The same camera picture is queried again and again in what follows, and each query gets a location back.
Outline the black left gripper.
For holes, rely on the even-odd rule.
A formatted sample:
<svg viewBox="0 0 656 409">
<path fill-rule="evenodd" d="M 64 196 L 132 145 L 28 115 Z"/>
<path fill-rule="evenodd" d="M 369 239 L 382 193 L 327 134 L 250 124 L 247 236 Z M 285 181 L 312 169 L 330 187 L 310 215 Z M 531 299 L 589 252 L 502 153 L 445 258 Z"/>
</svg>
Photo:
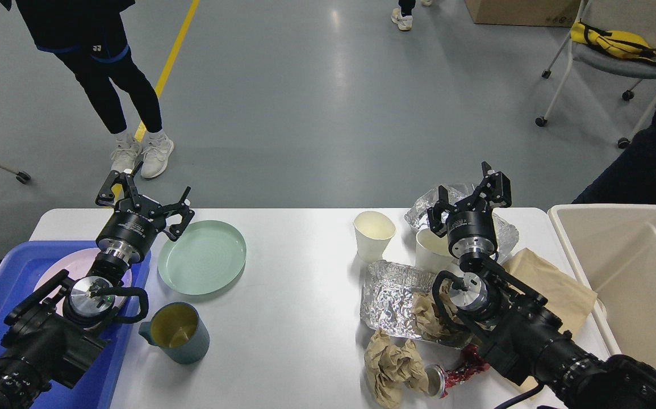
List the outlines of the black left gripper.
<svg viewBox="0 0 656 409">
<path fill-rule="evenodd" d="M 135 213 L 144 210 L 143 199 L 133 181 L 142 165 L 143 163 L 138 161 L 133 170 L 110 171 L 95 198 L 95 205 L 111 207 L 114 210 L 97 236 L 96 244 L 102 253 L 111 254 L 128 264 L 142 262 L 159 233 L 163 232 L 171 241 L 177 241 L 195 215 L 187 200 L 192 189 L 190 186 L 185 188 L 175 203 L 149 204 L 148 217 Z M 123 193 L 121 199 L 116 199 L 114 186 L 120 186 Z M 179 223 L 167 225 L 167 219 L 175 215 L 180 217 Z"/>
</svg>

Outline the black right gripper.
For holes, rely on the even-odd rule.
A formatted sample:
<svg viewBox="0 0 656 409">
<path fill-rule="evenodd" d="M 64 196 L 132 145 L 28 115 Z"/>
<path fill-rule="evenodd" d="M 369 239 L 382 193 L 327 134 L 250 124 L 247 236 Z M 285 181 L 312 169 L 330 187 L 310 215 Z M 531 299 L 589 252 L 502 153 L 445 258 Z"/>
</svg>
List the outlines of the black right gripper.
<svg viewBox="0 0 656 409">
<path fill-rule="evenodd" d="M 469 253 L 494 257 L 498 243 L 492 211 L 512 206 L 506 174 L 494 170 L 488 161 L 482 161 L 481 168 L 483 178 L 470 196 L 438 186 L 437 201 L 427 209 L 430 230 L 436 236 L 448 236 L 448 251 L 457 259 Z"/>
</svg>

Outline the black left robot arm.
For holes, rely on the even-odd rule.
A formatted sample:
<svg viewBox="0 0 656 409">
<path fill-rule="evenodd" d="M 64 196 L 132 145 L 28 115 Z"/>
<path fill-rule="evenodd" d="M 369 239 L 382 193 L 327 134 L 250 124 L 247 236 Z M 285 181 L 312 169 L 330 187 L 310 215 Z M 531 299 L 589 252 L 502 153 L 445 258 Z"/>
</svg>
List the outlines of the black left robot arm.
<svg viewBox="0 0 656 409">
<path fill-rule="evenodd" d="M 187 187 L 174 203 L 138 192 L 132 170 L 113 170 L 95 202 L 113 213 L 97 236 L 99 249 L 78 279 L 62 269 L 5 317 L 1 339 L 0 408 L 29 408 L 57 382 L 73 388 L 92 366 L 112 324 L 135 324 L 149 311 L 148 293 L 126 287 L 125 273 L 142 262 L 159 233 L 177 241 L 193 219 Z"/>
</svg>

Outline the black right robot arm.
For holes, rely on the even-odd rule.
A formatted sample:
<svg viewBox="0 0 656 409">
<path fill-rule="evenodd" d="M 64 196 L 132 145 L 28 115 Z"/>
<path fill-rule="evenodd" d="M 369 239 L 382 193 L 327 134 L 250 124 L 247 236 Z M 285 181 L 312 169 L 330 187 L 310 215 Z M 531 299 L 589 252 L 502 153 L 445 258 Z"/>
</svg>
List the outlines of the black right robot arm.
<svg viewBox="0 0 656 409">
<path fill-rule="evenodd" d="M 439 186 L 427 209 L 430 230 L 447 238 L 462 271 L 440 271 L 431 291 L 442 323 L 478 337 L 478 353 L 494 370 L 515 384 L 536 380 L 502 407 L 548 387 L 569 408 L 656 408 L 655 368 L 623 354 L 601 361 L 584 351 L 570 331 L 559 331 L 561 318 L 546 308 L 548 300 L 496 262 L 492 214 L 511 205 L 511 183 L 486 161 L 482 171 L 470 196 L 452 204 Z"/>
</svg>

